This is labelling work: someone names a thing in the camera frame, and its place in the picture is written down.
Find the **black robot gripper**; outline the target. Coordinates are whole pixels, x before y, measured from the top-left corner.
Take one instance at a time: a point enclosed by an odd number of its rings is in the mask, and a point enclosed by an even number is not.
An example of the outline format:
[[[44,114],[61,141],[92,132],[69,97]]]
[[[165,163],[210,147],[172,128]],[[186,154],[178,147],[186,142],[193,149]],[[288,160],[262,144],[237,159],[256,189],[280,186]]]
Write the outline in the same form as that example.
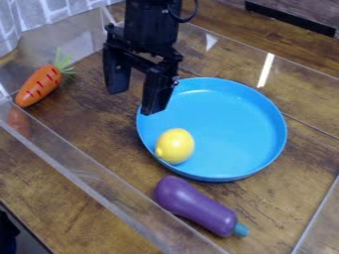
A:
[[[181,0],[125,0],[124,26],[109,23],[102,48],[102,75],[109,94],[128,90],[130,68],[146,71],[140,113],[150,115],[166,107],[177,85],[182,56],[177,40]]]

